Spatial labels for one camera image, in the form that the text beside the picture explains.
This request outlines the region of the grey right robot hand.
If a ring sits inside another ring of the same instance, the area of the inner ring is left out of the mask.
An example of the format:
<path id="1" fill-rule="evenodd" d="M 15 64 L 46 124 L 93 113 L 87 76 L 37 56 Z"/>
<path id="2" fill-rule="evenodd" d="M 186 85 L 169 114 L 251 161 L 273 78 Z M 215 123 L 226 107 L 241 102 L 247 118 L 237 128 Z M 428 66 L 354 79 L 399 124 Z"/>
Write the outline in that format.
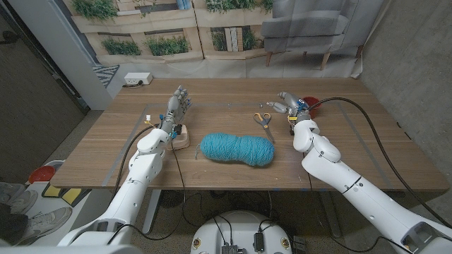
<path id="1" fill-rule="evenodd" d="M 284 104 L 279 102 L 267 102 L 266 104 L 278 113 L 296 117 L 296 123 L 303 120 L 311 120 L 311 116 L 307 111 L 308 104 L 299 96 L 289 92 L 280 92 L 278 96 L 284 100 Z"/>

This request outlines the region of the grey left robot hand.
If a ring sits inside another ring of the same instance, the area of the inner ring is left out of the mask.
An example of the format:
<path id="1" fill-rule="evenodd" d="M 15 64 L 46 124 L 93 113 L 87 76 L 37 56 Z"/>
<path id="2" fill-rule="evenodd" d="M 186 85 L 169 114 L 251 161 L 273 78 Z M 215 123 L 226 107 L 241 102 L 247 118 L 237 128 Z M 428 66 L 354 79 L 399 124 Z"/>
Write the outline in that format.
<path id="1" fill-rule="evenodd" d="M 180 85 L 170 97 L 167 104 L 167 112 L 162 120 L 161 129 L 171 133 L 173 128 L 180 124 L 186 111 L 191 106 L 191 99 L 188 97 L 187 89 Z"/>

